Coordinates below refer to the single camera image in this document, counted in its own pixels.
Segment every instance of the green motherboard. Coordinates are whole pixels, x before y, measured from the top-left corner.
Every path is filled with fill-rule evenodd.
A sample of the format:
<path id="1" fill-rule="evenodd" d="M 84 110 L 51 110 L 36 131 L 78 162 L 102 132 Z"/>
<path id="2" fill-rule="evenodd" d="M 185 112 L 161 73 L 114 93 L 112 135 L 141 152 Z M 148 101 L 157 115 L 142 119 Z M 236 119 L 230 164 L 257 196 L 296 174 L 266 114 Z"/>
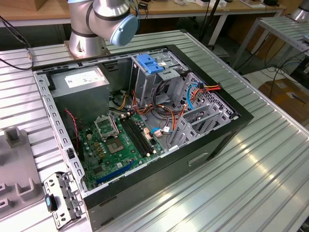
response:
<path id="1" fill-rule="evenodd" d="M 146 126 L 141 117 L 138 114 L 134 114 L 130 119 L 145 137 L 143 129 Z M 117 118 L 114 122 L 119 134 L 116 137 L 110 136 L 106 141 L 102 140 L 100 132 L 107 133 L 111 131 L 112 126 L 109 123 L 102 124 L 100 132 L 95 124 L 90 128 L 80 131 L 84 150 L 84 161 L 81 161 L 81 163 L 85 171 L 84 181 L 88 190 L 96 188 L 100 184 L 98 183 L 100 182 L 99 180 L 102 180 L 104 177 L 114 175 L 114 178 L 117 175 L 123 174 L 124 168 L 126 169 L 125 171 L 131 170 L 164 153 L 158 141 L 153 138 L 147 141 L 147 143 L 155 152 L 147 154 L 147 156 L 140 154 L 128 134 L 130 132 L 123 128 L 121 120 Z"/>

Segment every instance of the gray robot arm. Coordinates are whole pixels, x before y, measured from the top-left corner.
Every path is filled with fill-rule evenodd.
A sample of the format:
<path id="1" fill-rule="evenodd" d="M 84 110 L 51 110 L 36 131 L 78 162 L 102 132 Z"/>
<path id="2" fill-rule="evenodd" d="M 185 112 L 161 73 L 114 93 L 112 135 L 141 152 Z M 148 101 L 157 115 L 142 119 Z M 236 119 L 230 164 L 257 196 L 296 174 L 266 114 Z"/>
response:
<path id="1" fill-rule="evenodd" d="M 307 22 L 307 17 L 309 13 L 309 0 L 303 0 L 299 7 L 291 13 L 290 17 L 300 23 Z"/>
<path id="2" fill-rule="evenodd" d="M 103 55 L 102 38 L 124 46 L 138 29 L 128 0 L 68 0 L 68 3 L 72 27 L 69 47 L 78 58 Z"/>

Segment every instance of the table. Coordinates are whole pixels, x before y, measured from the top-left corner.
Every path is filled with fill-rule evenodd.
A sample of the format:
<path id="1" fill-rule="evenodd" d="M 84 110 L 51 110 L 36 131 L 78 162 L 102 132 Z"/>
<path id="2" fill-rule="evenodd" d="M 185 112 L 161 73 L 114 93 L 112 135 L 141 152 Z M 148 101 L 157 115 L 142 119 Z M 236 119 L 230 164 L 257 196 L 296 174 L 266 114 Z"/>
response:
<path id="1" fill-rule="evenodd" d="M 154 1 L 149 3 L 147 18 L 204 16 L 206 9 L 206 7 L 201 7 L 195 3 L 188 3 L 186 6 L 181 6 L 172 0 L 167 2 Z M 215 15 L 220 15 L 220 19 L 209 44 L 215 44 L 228 15 L 275 13 L 274 16 L 280 16 L 284 9 L 285 6 L 283 5 L 280 7 L 268 6 L 267 8 L 255 9 L 246 6 L 239 0 L 234 0 L 231 3 L 228 3 L 226 7 L 217 9 Z M 140 10 L 140 14 L 142 19 L 146 17 L 146 12 L 144 10 Z M 8 20 L 13 26 L 70 23 L 69 6 L 65 0 L 48 0 L 37 12 L 1 6 L 0 15 Z"/>
<path id="2" fill-rule="evenodd" d="M 188 33 L 136 35 L 111 53 L 175 44 L 253 116 L 216 158 L 106 225 L 120 231 L 296 231 L 309 215 L 309 132 L 254 89 Z M 36 65 L 71 60 L 63 44 L 32 49 Z M 24 49 L 0 52 L 26 63 Z M 0 64 L 0 133 L 18 126 L 29 134 L 43 181 L 66 171 L 30 71 Z M 56 232 L 44 200 L 6 220 L 11 232 Z M 65 232 L 88 232 L 85 215 Z"/>
<path id="3" fill-rule="evenodd" d="M 297 23 L 291 18 L 286 17 L 286 16 L 276 17 L 276 18 L 259 18 L 255 21 L 247 37 L 245 38 L 242 45 L 240 46 L 236 54 L 234 63 L 232 65 L 233 68 L 236 67 L 236 65 L 238 64 L 239 59 L 242 56 L 242 53 L 246 49 L 255 31 L 259 27 L 262 27 L 265 29 L 265 34 L 264 34 L 265 37 L 269 33 L 272 33 L 290 45 L 289 49 L 287 49 L 285 54 L 282 56 L 283 59 L 278 64 L 278 66 L 284 63 L 284 61 L 288 58 L 288 55 L 293 48 L 299 50 L 300 52 L 304 52 L 304 54 L 307 56 L 309 55 L 309 43 L 303 39 L 304 35 L 309 35 L 309 22 Z"/>

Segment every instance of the gray plastic tray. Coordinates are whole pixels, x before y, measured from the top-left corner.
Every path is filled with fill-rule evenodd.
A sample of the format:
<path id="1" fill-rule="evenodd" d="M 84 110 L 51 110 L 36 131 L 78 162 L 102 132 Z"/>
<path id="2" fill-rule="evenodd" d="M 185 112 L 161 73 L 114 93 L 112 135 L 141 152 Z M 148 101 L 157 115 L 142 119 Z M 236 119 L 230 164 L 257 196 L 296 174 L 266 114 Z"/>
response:
<path id="1" fill-rule="evenodd" d="M 0 136 L 0 218 L 42 199 L 44 192 L 26 131 Z"/>

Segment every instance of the grooved metal surface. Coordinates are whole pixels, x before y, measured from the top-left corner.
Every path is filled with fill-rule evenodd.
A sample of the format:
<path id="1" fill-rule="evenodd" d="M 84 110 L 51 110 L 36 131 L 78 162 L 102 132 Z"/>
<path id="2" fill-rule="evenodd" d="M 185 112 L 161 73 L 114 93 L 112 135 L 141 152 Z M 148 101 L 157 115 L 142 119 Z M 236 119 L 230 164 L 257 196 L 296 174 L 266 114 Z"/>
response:
<path id="1" fill-rule="evenodd" d="M 309 43 L 303 39 L 304 35 L 309 35 L 309 22 L 298 23 L 284 16 L 261 18 L 258 23 L 297 50 L 304 52 L 309 49 Z"/>
<path id="2" fill-rule="evenodd" d="M 176 44 L 254 119 L 219 156 L 100 231 L 297 231 L 309 215 L 309 133 L 187 33 L 137 35 L 125 47 L 107 43 L 112 53 L 164 44 Z M 39 64 L 70 59 L 63 45 L 33 53 Z M 0 52 L 25 66 L 26 56 L 24 50 Z M 2 64 L 0 133 L 11 126 L 28 132 L 41 181 L 66 170 L 31 72 Z M 1 220 L 0 227 L 56 231 L 43 201 Z M 90 231 L 85 215 L 65 231 Z"/>

